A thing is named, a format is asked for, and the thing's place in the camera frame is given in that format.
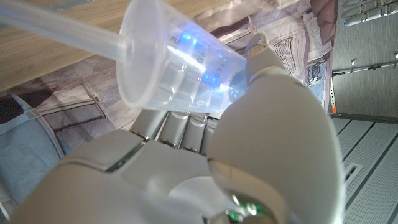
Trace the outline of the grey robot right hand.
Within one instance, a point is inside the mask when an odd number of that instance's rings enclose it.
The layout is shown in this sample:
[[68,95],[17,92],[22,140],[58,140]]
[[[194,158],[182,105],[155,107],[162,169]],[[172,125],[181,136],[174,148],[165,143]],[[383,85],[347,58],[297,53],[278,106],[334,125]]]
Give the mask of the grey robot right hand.
[[247,92],[221,115],[206,156],[112,131],[62,159],[11,223],[341,223],[344,172],[317,98],[263,34],[246,47]]

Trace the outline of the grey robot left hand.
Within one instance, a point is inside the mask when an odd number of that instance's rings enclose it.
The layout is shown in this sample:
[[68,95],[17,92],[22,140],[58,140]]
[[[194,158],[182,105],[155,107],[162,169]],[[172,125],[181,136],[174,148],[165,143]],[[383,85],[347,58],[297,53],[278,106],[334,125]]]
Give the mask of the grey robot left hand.
[[345,0],[341,6],[345,27],[397,13],[397,0]]

